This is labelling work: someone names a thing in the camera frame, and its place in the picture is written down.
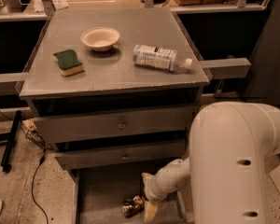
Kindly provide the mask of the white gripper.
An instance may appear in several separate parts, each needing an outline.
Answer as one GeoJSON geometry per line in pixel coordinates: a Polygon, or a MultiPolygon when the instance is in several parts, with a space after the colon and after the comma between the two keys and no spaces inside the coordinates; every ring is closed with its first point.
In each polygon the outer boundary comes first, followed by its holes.
{"type": "Polygon", "coordinates": [[[166,199],[168,192],[165,190],[168,184],[166,175],[156,173],[142,173],[144,193],[148,199],[145,201],[144,221],[152,222],[159,210],[160,202],[166,199]]]}

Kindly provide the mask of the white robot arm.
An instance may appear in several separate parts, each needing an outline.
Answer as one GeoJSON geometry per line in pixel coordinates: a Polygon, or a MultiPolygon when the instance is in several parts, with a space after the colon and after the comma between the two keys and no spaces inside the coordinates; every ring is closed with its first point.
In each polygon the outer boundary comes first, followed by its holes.
{"type": "Polygon", "coordinates": [[[143,173],[144,221],[168,194],[191,181],[194,224],[271,224],[266,157],[280,153],[280,109],[220,102],[203,108],[189,131],[189,156],[143,173]]]}

